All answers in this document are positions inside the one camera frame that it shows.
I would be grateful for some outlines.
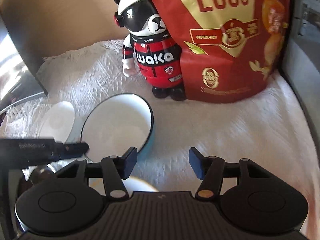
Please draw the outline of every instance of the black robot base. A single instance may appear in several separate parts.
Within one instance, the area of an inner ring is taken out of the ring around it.
[[[297,190],[249,159],[226,163],[196,148],[189,163],[202,180],[191,192],[134,192],[127,179],[137,149],[100,163],[74,161],[24,192],[16,215],[26,230],[20,240],[89,239],[306,239],[299,229],[308,204]],[[220,195],[223,178],[237,186]],[[106,196],[88,186],[103,178]]]

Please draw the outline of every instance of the screw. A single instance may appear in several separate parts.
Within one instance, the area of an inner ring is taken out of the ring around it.
[[[125,196],[125,192],[121,189],[116,189],[110,192],[110,196],[113,198],[122,198]]]
[[[214,193],[211,190],[203,189],[198,192],[199,197],[209,198],[212,197]]]

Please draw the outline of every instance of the toy figure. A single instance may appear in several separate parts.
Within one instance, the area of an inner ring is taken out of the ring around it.
[[[137,74],[133,48],[139,69],[156,98],[186,99],[180,69],[181,47],[171,38],[151,0],[114,0],[118,12],[114,19],[119,27],[130,34],[124,39],[123,73],[126,77]]]

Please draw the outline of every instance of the figurine foot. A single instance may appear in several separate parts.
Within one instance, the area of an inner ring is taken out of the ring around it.
[[[170,90],[167,88],[152,87],[152,93],[155,98],[166,98],[170,94]]]
[[[184,101],[187,99],[183,84],[175,86],[170,90],[170,97],[175,101]]]

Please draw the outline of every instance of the white bowl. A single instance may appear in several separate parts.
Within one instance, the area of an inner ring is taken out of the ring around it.
[[[86,119],[81,142],[89,145],[87,157],[93,162],[122,156],[131,146],[138,152],[152,144],[153,113],[150,105],[135,94],[112,96],[97,105]]]
[[[70,102],[63,101],[49,109],[41,120],[37,138],[54,138],[65,143],[75,121],[75,109]]]

